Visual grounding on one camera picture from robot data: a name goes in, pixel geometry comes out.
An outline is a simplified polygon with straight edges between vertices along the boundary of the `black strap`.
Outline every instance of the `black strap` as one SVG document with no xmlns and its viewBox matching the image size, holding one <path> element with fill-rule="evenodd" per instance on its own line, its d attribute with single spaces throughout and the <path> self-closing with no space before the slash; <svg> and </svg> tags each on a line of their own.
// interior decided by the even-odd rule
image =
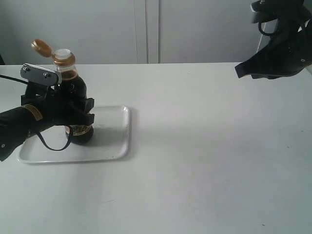
<svg viewBox="0 0 312 234">
<path fill-rule="evenodd" d="M 41 135 L 41 133 L 36 133 L 36 134 L 37 134 L 37 136 L 39 137 L 39 139 L 41 140 L 41 142 L 43 143 L 43 145 L 44 145 L 46 148 L 48 148 L 49 150 L 52 150 L 52 151 L 63 151 L 63 150 L 65 150 L 65 149 L 70 145 L 70 143 L 72 142 L 73 135 L 74 135 L 74 130 L 72 129 L 72 127 L 71 127 L 71 126 L 67 126 L 67 127 L 69 128 L 68 140 L 67 140 L 66 145 L 65 145 L 62 149 L 60 149 L 60 150 L 52 149 L 51 147 L 49 147 L 49 146 L 47 145 L 47 143 L 46 143 L 45 140 L 43 139 L 43 136 Z"/>
</svg>

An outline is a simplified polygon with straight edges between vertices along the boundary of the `white wall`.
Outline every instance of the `white wall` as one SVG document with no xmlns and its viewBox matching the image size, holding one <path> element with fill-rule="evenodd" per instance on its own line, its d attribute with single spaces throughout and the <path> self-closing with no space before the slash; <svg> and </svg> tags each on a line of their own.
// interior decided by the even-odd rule
<svg viewBox="0 0 312 234">
<path fill-rule="evenodd" d="M 51 63 L 31 50 L 36 38 L 77 63 L 146 62 L 145 0 L 1 0 L 0 31 L 7 64 Z"/>
<path fill-rule="evenodd" d="M 251 0 L 160 0 L 160 62 L 244 61 L 257 50 Z"/>
</svg>

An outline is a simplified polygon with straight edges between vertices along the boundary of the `bottle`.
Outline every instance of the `bottle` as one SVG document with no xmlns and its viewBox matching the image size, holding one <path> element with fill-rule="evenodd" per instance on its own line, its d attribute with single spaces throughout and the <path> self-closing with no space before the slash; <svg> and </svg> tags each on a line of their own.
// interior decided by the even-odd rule
<svg viewBox="0 0 312 234">
<path fill-rule="evenodd" d="M 74 105 L 84 111 L 84 100 L 87 99 L 87 87 L 83 79 L 78 75 L 75 62 L 76 58 L 68 49 L 59 49 L 52 53 L 51 48 L 42 40 L 36 39 L 32 42 L 32 48 L 44 57 L 52 57 L 57 71 L 62 75 L 62 83 L 56 86 L 60 89 L 62 97 L 70 99 Z M 94 129 L 92 125 L 72 125 L 72 142 L 75 144 L 85 144 L 93 136 Z M 69 128 L 65 127 L 66 136 L 69 136 Z"/>
</svg>

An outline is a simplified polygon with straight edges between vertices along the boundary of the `yellow label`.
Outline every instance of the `yellow label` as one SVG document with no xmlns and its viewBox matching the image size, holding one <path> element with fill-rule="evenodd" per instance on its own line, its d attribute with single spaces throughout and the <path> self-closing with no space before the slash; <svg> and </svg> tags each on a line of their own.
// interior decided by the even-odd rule
<svg viewBox="0 0 312 234">
<path fill-rule="evenodd" d="M 81 136 L 83 134 L 86 134 L 90 129 L 91 126 L 85 126 L 85 125 L 72 125 L 73 128 L 73 135 L 74 136 Z M 69 134 L 69 127 L 65 127 L 66 133 Z"/>
<path fill-rule="evenodd" d="M 30 111 L 30 113 L 35 117 L 36 121 L 43 119 L 41 112 L 35 106 L 26 104 L 23 105 L 22 107 Z"/>
</svg>

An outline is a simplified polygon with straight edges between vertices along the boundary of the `table surface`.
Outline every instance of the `table surface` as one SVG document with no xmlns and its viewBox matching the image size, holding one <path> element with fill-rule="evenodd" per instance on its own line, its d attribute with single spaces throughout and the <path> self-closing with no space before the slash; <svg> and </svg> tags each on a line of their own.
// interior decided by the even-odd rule
<svg viewBox="0 0 312 234">
<path fill-rule="evenodd" d="M 312 76 L 238 79 L 235 65 L 77 65 L 96 105 L 132 109 L 131 151 L 27 165 L 16 149 L 0 233 L 312 233 Z M 18 106 L 25 86 L 0 82 L 0 111 Z"/>
</svg>

